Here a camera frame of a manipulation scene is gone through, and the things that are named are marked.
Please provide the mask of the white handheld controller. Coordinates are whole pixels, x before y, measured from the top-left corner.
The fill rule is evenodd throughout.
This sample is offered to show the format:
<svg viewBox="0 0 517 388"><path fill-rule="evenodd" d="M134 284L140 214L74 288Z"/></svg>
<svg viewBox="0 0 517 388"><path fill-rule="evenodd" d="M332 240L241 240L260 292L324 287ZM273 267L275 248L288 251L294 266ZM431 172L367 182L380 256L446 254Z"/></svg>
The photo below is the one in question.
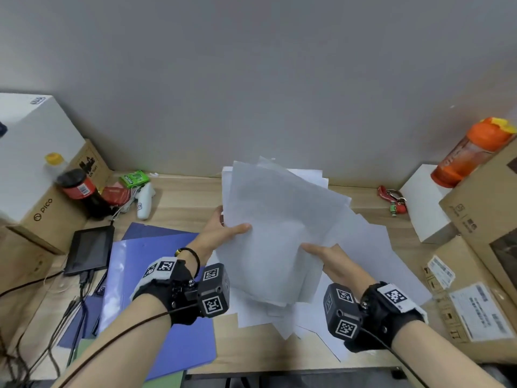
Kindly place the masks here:
<svg viewBox="0 0 517 388"><path fill-rule="evenodd" d="M155 194L156 191L154 190L151 182L147 182L137 192L137 218L139 220L147 220L151 215L152 198Z"/></svg>

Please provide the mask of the black tablet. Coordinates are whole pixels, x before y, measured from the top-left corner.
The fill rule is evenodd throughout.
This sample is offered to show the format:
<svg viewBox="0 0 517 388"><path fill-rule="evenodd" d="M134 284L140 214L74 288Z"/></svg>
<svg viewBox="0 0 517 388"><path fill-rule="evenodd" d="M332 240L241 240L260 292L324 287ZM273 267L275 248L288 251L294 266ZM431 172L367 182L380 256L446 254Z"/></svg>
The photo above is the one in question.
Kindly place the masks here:
<svg viewBox="0 0 517 388"><path fill-rule="evenodd" d="M115 228L113 225L74 232L64 276L100 271L109 267Z"/></svg>

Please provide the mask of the cardboard box with shipping labels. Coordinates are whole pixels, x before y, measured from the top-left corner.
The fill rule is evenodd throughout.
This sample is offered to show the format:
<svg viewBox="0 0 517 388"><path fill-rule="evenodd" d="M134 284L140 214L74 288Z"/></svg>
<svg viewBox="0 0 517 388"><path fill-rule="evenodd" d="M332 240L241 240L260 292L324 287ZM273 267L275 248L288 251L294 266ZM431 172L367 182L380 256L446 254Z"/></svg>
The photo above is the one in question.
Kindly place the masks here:
<svg viewBox="0 0 517 388"><path fill-rule="evenodd" d="M478 363L517 365L517 306L456 236L422 267L447 338Z"/></svg>

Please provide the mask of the dark soda bottle red label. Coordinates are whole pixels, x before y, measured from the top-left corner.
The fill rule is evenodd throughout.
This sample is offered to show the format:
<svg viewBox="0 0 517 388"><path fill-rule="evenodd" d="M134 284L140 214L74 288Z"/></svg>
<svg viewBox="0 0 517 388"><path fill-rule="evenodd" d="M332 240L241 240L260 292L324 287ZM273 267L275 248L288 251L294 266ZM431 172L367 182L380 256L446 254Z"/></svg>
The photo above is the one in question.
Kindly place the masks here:
<svg viewBox="0 0 517 388"><path fill-rule="evenodd" d="M83 206L89 217L102 220L112 215L111 205L102 197L83 169L64 171L56 177L55 181L70 199Z"/></svg>

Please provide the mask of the person's left hand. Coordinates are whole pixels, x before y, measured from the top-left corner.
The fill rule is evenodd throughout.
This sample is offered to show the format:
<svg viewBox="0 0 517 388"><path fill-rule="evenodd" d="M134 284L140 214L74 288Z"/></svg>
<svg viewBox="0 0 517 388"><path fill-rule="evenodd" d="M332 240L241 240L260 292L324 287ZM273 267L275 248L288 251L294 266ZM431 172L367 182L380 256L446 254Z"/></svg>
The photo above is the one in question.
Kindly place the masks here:
<svg viewBox="0 0 517 388"><path fill-rule="evenodd" d="M192 248L200 257L201 265L205 266L213 251L227 241L223 241L221 230L224 225L223 206L220 205L211 215L204 228L186 247Z"/></svg>

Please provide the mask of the large white box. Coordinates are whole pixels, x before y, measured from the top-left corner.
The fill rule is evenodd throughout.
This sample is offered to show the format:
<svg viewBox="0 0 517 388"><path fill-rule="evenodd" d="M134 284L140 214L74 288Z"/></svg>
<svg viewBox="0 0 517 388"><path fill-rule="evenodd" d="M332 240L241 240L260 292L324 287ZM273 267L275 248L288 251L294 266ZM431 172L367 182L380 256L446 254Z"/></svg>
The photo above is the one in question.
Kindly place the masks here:
<svg viewBox="0 0 517 388"><path fill-rule="evenodd" d="M0 92L0 219L20 223L52 186L47 154L70 162L84 144L53 96Z"/></svg>

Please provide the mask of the bundle of white sheets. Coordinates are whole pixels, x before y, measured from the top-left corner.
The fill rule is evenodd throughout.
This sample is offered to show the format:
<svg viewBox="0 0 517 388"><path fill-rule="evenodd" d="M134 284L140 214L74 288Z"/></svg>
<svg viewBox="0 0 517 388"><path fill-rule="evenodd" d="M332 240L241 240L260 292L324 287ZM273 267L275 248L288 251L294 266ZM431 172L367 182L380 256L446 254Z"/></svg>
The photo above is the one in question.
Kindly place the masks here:
<svg viewBox="0 0 517 388"><path fill-rule="evenodd" d="M234 161L224 224L251 229L216 249L231 289L278 306L311 302L323 264L301 244L336 244L338 228L355 216L351 201L263 157Z"/></svg>

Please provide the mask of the red keychain with green charm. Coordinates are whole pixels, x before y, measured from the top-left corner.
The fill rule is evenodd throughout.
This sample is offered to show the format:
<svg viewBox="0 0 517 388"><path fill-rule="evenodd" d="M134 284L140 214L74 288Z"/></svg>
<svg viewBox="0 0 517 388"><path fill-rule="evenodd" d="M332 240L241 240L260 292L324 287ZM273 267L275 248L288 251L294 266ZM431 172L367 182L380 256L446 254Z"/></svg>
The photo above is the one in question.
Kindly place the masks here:
<svg viewBox="0 0 517 388"><path fill-rule="evenodd" d="M390 204L389 211L391 216L396 217L408 214L407 200L399 190L379 186L377 194L381 199Z"/></svg>

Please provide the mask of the person's right forearm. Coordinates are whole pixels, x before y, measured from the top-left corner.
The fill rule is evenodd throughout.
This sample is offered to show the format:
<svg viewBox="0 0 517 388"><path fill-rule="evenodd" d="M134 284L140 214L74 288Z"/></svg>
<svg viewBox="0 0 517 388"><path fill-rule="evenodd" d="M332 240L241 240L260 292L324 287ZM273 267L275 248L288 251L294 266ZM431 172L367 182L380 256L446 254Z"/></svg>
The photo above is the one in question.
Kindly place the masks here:
<svg viewBox="0 0 517 388"><path fill-rule="evenodd" d="M505 388L423 321L411 321L391 348L429 388Z"/></svg>

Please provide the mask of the cardboard box with black print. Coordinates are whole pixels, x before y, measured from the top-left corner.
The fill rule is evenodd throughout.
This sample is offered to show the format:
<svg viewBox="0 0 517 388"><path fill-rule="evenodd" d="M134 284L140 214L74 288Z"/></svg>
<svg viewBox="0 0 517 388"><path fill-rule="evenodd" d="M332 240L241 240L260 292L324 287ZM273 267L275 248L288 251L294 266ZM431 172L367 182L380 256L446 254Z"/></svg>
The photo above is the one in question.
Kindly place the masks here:
<svg viewBox="0 0 517 388"><path fill-rule="evenodd" d="M72 168L81 168L99 192L107 186L112 171L90 139L70 162ZM69 251L75 231L81 230L88 220L82 203L72 200L53 181L48 170L43 170L42 192L36 192L25 207L21 208L21 218L7 213L13 208L15 197L8 197L7 207L0 207L0 224L47 249L54 254Z"/></svg>

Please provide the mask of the red packet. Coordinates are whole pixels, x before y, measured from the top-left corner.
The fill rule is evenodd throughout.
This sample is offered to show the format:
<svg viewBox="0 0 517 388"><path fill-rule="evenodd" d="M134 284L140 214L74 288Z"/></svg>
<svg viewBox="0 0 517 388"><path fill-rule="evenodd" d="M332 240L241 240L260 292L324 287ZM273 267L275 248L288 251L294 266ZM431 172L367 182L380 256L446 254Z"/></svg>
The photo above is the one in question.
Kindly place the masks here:
<svg viewBox="0 0 517 388"><path fill-rule="evenodd" d="M121 207L129 202L131 190L120 182L115 182L112 186L106 186L101 192L101 196L111 205Z"/></svg>

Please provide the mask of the dark blue folder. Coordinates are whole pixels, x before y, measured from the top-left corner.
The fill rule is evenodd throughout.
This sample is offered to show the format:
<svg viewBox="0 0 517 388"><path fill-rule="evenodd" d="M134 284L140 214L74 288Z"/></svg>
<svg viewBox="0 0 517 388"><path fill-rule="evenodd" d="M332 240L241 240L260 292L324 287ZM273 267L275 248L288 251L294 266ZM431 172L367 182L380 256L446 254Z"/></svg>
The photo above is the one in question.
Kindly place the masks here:
<svg viewBox="0 0 517 388"><path fill-rule="evenodd" d="M128 227L124 237L121 240L125 241L139 238L150 238L188 233L189 232L170 228L149 226L143 223L133 222ZM78 336L78 341L80 341L83 338L86 338L88 335L91 334L92 330L95 330L95 324L98 323L101 313L103 297L103 295L91 295L86 297L85 304L88 308L89 315L86 316L85 321L82 320L82 312L80 311L80 306L78 306L78 312L75 314L74 318L70 322L67 330L63 333L60 341L57 343L57 346L61 348L71 349L74 343L75 334L79 326L81 328Z"/></svg>

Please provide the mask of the loose pile of white paper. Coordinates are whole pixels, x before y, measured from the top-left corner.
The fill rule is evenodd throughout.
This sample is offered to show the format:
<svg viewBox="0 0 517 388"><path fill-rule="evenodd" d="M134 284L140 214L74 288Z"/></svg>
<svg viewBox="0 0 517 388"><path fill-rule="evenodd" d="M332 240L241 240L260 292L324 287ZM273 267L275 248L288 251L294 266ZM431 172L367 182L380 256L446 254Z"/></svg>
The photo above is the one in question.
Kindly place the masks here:
<svg viewBox="0 0 517 388"><path fill-rule="evenodd" d="M362 215L354 214L356 228L346 233L344 242L339 245L348 256L375 279L382 279L399 288L400 292L410 295L415 302L415 310L429 323L427 312L421 307L431 299L431 294L413 272L391 249L391 242L384 226L369 223ZM306 332L316 333L334 356L340 361L346 359L349 350L341 350L335 339L323 327L320 307L330 278L320 275L319 285L310 303L297 302L292 305L260 302L243 291L230 287L230 307L227 314L237 314L239 328L271 323L283 339L296 334L300 339Z"/></svg>

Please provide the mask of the clear bottle with yellow cap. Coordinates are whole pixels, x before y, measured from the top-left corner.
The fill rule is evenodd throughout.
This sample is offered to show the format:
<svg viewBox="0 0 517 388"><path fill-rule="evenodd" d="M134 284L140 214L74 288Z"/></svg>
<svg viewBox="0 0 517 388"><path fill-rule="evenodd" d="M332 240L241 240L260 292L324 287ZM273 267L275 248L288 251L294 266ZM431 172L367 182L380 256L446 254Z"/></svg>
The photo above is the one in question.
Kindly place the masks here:
<svg viewBox="0 0 517 388"><path fill-rule="evenodd" d="M46 161L44 170L50 179L55 183L58 183L58 178L67 171L69 162L64 159L61 154L52 152L44 156Z"/></svg>

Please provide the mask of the person's left forearm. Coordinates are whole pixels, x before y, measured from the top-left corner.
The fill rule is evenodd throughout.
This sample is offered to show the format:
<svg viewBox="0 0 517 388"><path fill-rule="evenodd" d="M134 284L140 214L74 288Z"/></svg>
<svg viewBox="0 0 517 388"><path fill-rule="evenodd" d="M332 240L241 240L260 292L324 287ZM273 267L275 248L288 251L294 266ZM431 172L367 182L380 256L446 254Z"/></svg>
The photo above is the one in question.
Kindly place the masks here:
<svg viewBox="0 0 517 388"><path fill-rule="evenodd" d="M98 336L51 388L141 388L171 329L168 315L126 333L74 374L80 366L121 332L155 315L166 313L156 297L143 294Z"/></svg>

